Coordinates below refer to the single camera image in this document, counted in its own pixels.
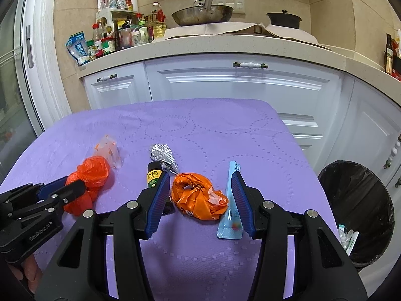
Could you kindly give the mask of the person's left hand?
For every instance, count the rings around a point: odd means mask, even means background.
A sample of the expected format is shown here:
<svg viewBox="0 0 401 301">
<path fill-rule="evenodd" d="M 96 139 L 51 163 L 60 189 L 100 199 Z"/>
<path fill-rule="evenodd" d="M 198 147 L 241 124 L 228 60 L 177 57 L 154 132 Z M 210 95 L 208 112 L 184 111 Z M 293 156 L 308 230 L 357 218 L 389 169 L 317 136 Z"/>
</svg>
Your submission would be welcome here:
<svg viewBox="0 0 401 301">
<path fill-rule="evenodd" d="M 26 281 L 27 289 L 32 294 L 35 294 L 43 276 L 43 272 L 38 266 L 34 255 L 30 255 L 21 265 L 9 265 L 9 268 L 17 280 L 20 283 Z"/>
</svg>

